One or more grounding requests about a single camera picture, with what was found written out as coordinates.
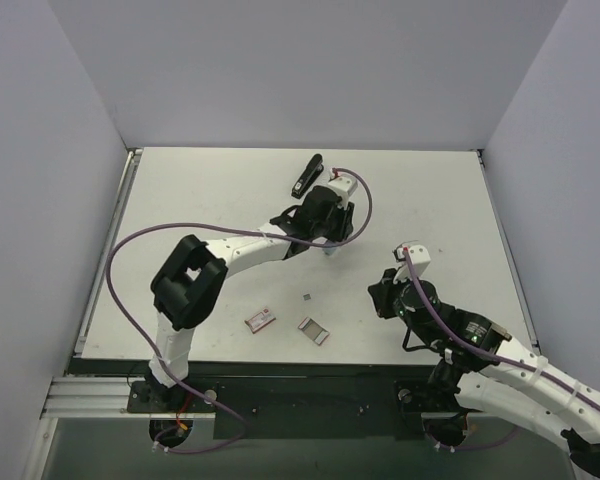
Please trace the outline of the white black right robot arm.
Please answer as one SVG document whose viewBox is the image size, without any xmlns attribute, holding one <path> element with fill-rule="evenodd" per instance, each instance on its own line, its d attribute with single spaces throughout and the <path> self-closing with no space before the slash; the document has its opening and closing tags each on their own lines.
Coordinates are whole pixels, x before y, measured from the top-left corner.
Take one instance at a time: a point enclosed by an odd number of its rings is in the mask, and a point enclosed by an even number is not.
<svg viewBox="0 0 600 480">
<path fill-rule="evenodd" d="M 368 288 L 376 314 L 400 319 L 418 349 L 439 356 L 429 402 L 455 403 L 531 431 L 600 479 L 600 391 L 558 369 L 488 318 L 439 300 L 433 284 L 396 280 L 388 269 Z"/>
</svg>

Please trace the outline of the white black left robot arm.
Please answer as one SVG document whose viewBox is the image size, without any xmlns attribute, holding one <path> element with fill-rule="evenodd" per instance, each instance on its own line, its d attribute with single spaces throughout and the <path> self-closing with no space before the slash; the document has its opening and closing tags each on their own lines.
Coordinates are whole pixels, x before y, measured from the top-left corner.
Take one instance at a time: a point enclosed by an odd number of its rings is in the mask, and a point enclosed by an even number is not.
<svg viewBox="0 0 600 480">
<path fill-rule="evenodd" d="M 272 218 L 253 236 L 246 234 L 202 241 L 183 237 L 151 282 L 158 312 L 158 352 L 149 362 L 146 380 L 150 399 L 161 410 L 180 408 L 186 397 L 193 333 L 212 313 L 224 282 L 255 266 L 291 259 L 318 239 L 340 243 L 353 232 L 358 186 L 351 177 L 338 177 L 316 186 L 300 205 Z"/>
</svg>

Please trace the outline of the black stapler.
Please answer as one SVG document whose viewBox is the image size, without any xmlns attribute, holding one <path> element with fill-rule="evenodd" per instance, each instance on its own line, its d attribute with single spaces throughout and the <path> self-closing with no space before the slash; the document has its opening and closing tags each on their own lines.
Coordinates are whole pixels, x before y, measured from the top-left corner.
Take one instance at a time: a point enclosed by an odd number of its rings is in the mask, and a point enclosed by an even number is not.
<svg viewBox="0 0 600 480">
<path fill-rule="evenodd" d="M 324 171 L 323 156 L 321 153 L 314 154 L 305 169 L 295 181 L 292 189 L 291 196 L 295 199 L 302 198 L 319 178 Z"/>
</svg>

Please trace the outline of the red white staple box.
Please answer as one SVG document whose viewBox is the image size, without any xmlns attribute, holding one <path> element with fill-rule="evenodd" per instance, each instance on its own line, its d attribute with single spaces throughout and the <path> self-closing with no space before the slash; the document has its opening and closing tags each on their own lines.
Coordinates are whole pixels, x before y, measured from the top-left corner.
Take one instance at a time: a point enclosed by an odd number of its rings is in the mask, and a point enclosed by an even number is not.
<svg viewBox="0 0 600 480">
<path fill-rule="evenodd" d="M 269 308 L 263 308 L 245 320 L 244 323 L 252 334 L 256 334 L 275 320 L 276 315 Z"/>
</svg>

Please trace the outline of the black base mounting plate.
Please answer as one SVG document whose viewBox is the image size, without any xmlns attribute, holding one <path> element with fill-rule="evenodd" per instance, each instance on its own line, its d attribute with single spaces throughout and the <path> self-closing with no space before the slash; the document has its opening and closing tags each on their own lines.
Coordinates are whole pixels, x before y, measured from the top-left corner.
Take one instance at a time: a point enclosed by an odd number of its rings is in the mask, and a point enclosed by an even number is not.
<svg viewBox="0 0 600 480">
<path fill-rule="evenodd" d="M 182 389 L 167 393 L 150 386 L 145 360 L 74 358 L 68 371 L 124 377 L 127 412 L 152 415 L 150 437 L 169 447 L 193 443 L 202 429 L 197 414 L 214 415 L 216 440 L 407 440 L 429 434 L 458 445 L 469 435 L 468 417 L 475 411 L 437 388 L 431 365 L 191 363 L 186 383 L 216 395 L 227 413 Z"/>
</svg>

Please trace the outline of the aluminium frame rail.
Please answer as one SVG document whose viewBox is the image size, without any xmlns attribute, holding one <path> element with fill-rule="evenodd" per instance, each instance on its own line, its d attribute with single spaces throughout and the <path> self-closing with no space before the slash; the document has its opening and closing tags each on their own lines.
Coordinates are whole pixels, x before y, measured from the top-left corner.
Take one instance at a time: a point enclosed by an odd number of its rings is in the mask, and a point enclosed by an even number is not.
<svg viewBox="0 0 600 480">
<path fill-rule="evenodd" d="M 42 418 L 117 418 L 127 414 L 130 386 L 124 378 L 60 377 L 52 380 Z"/>
</svg>

